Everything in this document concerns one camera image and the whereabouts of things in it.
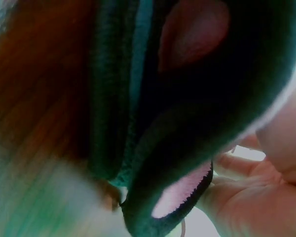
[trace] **green fleece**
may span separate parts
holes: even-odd
[[[156,219],[165,188],[246,132],[287,87],[296,65],[296,0],[223,0],[226,39],[199,61],[158,73],[162,27],[176,0],[102,0],[93,38],[90,168],[129,190],[134,237],[164,237],[209,186]]]

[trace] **pink inner ear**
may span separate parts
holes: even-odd
[[[192,195],[210,170],[211,162],[207,162],[181,178],[178,182],[167,187],[154,207],[152,217],[159,219],[178,209]]]

